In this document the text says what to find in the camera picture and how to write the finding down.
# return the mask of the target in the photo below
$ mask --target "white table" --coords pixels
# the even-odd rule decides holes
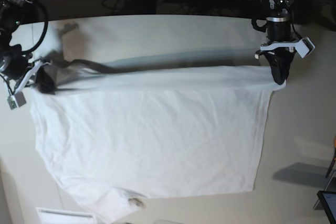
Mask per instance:
[[[225,59],[230,65],[253,61],[265,34],[250,20],[201,16],[120,16],[51,22],[74,30],[61,39],[50,29],[35,58],[51,50],[66,59],[117,61],[123,66]],[[39,38],[42,24],[25,25],[13,43],[24,49]],[[285,89],[271,98],[264,149],[255,191],[237,195],[146,200],[147,209],[124,219],[139,224],[165,219],[184,224],[328,223],[313,211],[318,186],[325,182],[336,133],[336,34],[303,29],[317,46],[305,59],[296,58]],[[46,172],[34,150],[34,126],[28,105],[10,111],[0,89],[0,159],[13,223],[38,223],[35,207],[80,210]]]

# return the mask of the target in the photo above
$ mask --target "table surface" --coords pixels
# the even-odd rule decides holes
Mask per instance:
[[[41,23],[20,26],[13,44],[31,47]],[[121,222],[153,223],[170,220],[203,223],[328,223],[313,211],[316,193],[325,186],[324,174],[333,156],[336,125],[336,34],[301,28],[316,50],[296,57],[287,87],[271,97],[264,148],[250,193],[183,199],[146,200],[147,208]],[[206,16],[117,16],[61,20],[50,23],[47,37],[35,58],[51,51],[116,66],[152,63],[255,63],[254,53],[265,41],[250,20]],[[6,91],[0,89],[0,168],[14,224],[38,223],[36,207],[78,211],[47,173],[34,150],[35,129],[28,104],[10,111]]]

